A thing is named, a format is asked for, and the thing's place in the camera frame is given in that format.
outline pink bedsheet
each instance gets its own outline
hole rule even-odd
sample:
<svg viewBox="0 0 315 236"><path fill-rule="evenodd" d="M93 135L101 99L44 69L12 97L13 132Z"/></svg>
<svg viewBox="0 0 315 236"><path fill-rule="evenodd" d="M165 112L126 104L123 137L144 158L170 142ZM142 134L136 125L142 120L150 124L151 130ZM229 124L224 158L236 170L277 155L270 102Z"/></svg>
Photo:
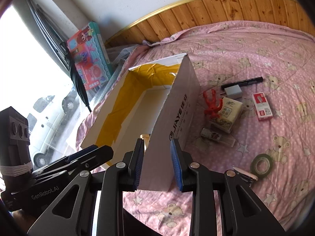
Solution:
<svg viewBox="0 0 315 236"><path fill-rule="evenodd" d="M136 48L122 74L134 65L179 53L189 55L201 85L185 147L194 161L218 172L232 165L249 171L258 154L281 153L272 172L252 189L287 229L315 186L314 38L270 23L230 21L184 30L151 46ZM263 83L242 87L245 110L231 133L236 139L234 147L201 139L199 134L206 123L202 91L210 94L214 88L218 94L222 83L259 76ZM261 91L274 113L270 121L258 122L253 110L251 94ZM77 146L101 106L79 128ZM192 194L179 192L175 184L168 192L124 193L123 205L162 235L189 235ZM217 223L221 223L219 212Z"/></svg>

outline open box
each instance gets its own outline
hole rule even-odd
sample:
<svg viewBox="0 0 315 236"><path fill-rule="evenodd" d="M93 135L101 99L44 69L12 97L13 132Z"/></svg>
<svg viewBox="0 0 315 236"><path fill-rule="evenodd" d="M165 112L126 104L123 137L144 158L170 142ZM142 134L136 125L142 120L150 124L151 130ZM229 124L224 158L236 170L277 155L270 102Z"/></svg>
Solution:
<svg viewBox="0 0 315 236"><path fill-rule="evenodd" d="M170 140L185 146L200 85L183 53L130 68L103 104L81 147L108 145L122 160L142 134L151 134L138 189L167 191L174 178Z"/></svg>

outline yellow tape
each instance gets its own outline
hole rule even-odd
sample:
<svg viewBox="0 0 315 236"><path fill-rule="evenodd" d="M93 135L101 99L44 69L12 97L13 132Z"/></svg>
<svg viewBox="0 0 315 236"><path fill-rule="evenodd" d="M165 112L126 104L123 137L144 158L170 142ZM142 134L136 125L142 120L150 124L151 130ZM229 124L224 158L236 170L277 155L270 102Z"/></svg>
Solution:
<svg viewBox="0 0 315 236"><path fill-rule="evenodd" d="M173 66L147 64L129 71L123 86L119 90L113 110L107 115L103 123L96 145L111 146L113 141L117 139L121 124L131 112L141 94L153 86L172 85L179 66L179 64Z"/></svg>

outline car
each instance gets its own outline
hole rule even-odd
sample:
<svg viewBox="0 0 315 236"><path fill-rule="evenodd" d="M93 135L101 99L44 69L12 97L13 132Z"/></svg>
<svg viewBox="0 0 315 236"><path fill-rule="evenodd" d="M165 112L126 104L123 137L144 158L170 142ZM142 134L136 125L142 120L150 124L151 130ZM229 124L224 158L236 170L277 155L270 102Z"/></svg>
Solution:
<svg viewBox="0 0 315 236"><path fill-rule="evenodd" d="M60 125L65 115L73 114L79 105L78 93L74 87L66 96L64 89L58 92L55 95L39 98L27 116L31 143L29 151L32 162L37 168L49 163L48 151L54 149L52 141L56 138L56 133L62 131Z"/></svg>

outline white charger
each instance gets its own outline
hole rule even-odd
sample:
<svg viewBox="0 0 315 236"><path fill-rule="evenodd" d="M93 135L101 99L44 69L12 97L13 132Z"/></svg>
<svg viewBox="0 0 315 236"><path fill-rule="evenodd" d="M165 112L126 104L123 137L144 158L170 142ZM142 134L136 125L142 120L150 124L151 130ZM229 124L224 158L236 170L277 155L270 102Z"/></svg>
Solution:
<svg viewBox="0 0 315 236"><path fill-rule="evenodd" d="M234 85L231 87L227 87L224 89L224 93L221 93L221 97L227 97L230 99L237 99L237 98L241 98L243 96L242 90L239 87L239 85Z"/></svg>

